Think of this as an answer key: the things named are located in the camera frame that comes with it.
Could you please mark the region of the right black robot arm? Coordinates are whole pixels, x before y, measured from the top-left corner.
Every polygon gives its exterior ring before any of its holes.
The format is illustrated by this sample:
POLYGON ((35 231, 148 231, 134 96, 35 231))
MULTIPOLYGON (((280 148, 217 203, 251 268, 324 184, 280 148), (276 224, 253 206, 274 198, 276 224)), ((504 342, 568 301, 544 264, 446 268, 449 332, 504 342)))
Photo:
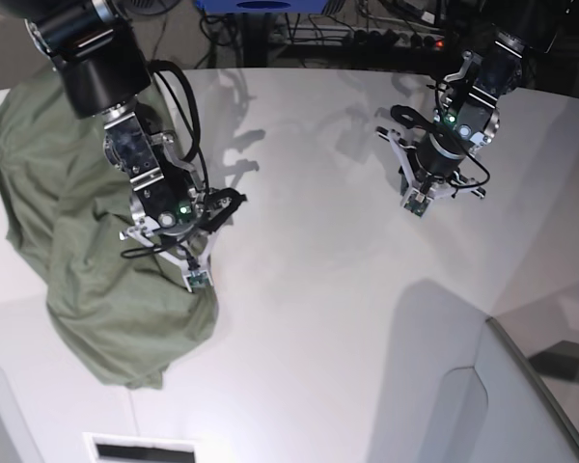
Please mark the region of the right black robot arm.
POLYGON ((176 266, 188 291, 212 286, 210 253, 218 230, 245 202, 233 188, 210 184, 201 149, 197 103, 186 76, 168 61, 146 61, 116 1, 31 1, 24 14, 36 47, 52 62, 79 118, 102 121, 107 160, 126 174, 132 226, 122 240, 137 245, 124 259, 160 256, 176 266), (172 73, 187 105, 180 117, 191 137, 164 127, 138 96, 172 73))

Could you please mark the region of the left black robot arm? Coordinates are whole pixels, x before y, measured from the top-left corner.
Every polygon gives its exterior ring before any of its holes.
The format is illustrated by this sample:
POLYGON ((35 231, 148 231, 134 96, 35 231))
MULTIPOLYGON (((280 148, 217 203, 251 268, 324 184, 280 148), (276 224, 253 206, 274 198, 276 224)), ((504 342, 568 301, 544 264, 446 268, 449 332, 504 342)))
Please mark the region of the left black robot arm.
POLYGON ((422 217, 438 200, 469 193, 483 199, 491 173, 478 157, 501 125, 498 102, 520 86, 523 60, 547 53, 579 7, 576 1, 484 1, 493 33, 463 50, 459 69, 434 80, 431 118, 404 105, 390 109, 403 132, 379 127, 400 163, 401 206, 422 217))

